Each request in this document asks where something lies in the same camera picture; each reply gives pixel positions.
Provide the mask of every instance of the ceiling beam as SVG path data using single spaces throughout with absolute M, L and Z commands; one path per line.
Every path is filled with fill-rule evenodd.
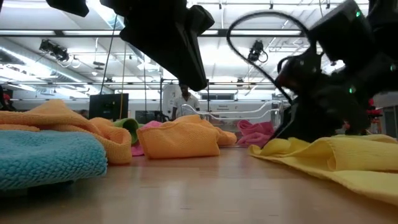
M 209 29 L 199 37 L 226 37 L 228 29 Z M 82 37 L 119 37 L 120 30 L 114 35 L 112 30 L 37 30 L 37 29 L 0 29 L 0 37 L 56 37 L 56 38 L 82 38 Z M 231 37 L 305 37 L 298 29 L 234 29 Z

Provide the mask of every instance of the wooden table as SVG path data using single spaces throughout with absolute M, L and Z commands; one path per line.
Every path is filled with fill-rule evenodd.
M 0 198 L 0 223 L 387 224 L 398 208 L 239 148 L 220 157 L 110 167 L 42 198 Z

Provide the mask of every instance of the orange towel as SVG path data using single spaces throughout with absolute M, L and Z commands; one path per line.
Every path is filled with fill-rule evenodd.
M 218 146 L 236 142 L 234 133 L 214 127 L 199 115 L 182 116 L 157 128 L 141 128 L 137 135 L 149 159 L 218 156 Z
M 91 133 L 106 150 L 109 163 L 131 161 L 131 135 L 103 118 L 87 120 L 68 109 L 62 100 L 50 100 L 30 111 L 0 111 L 0 129 L 25 131 L 81 131 Z

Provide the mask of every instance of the folded towel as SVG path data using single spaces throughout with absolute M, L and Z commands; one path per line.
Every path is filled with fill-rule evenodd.
M 157 128 L 140 128 L 137 134 L 150 159 L 218 156 L 218 146 L 236 142 L 233 133 L 214 127 L 199 115 L 182 116 Z
M 132 145 L 138 141 L 137 129 L 142 127 L 143 124 L 139 124 L 133 118 L 124 118 L 119 121 L 115 121 L 113 124 L 115 127 L 124 128 L 130 132 Z
M 104 147 L 91 134 L 0 131 L 0 190 L 25 189 L 105 173 Z
M 252 156 L 281 162 L 358 194 L 398 205 L 398 142 L 382 134 L 334 136 L 313 143 L 273 139 Z
M 268 140 L 271 138 L 270 135 L 265 135 L 262 133 L 251 133 L 246 136 L 241 137 L 236 144 L 248 147 L 250 145 L 256 145 L 259 147 L 265 146 Z
M 0 111 L 0 129 L 54 130 L 91 133 L 106 150 L 108 161 L 127 164 L 131 161 L 131 135 L 103 118 L 87 120 L 68 109 L 62 100 L 50 100 L 30 111 Z
M 241 120 L 238 122 L 238 128 L 242 132 L 243 136 L 252 133 L 261 133 L 271 136 L 274 133 L 274 126 L 271 122 L 252 124 L 248 120 Z

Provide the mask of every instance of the yellow towel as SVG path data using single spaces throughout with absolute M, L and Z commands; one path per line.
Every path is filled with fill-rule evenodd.
M 335 136 L 307 143 L 274 139 L 252 156 L 281 162 L 358 194 L 398 205 L 398 142 L 382 134 Z
M 0 129 L 24 131 L 81 131 L 92 134 L 106 150 L 109 163 L 131 162 L 131 135 L 103 118 L 87 120 L 62 100 L 50 100 L 24 113 L 0 111 Z
M 214 127 L 199 115 L 182 116 L 157 128 L 140 128 L 137 135 L 149 159 L 218 156 L 218 146 L 236 142 L 235 134 Z

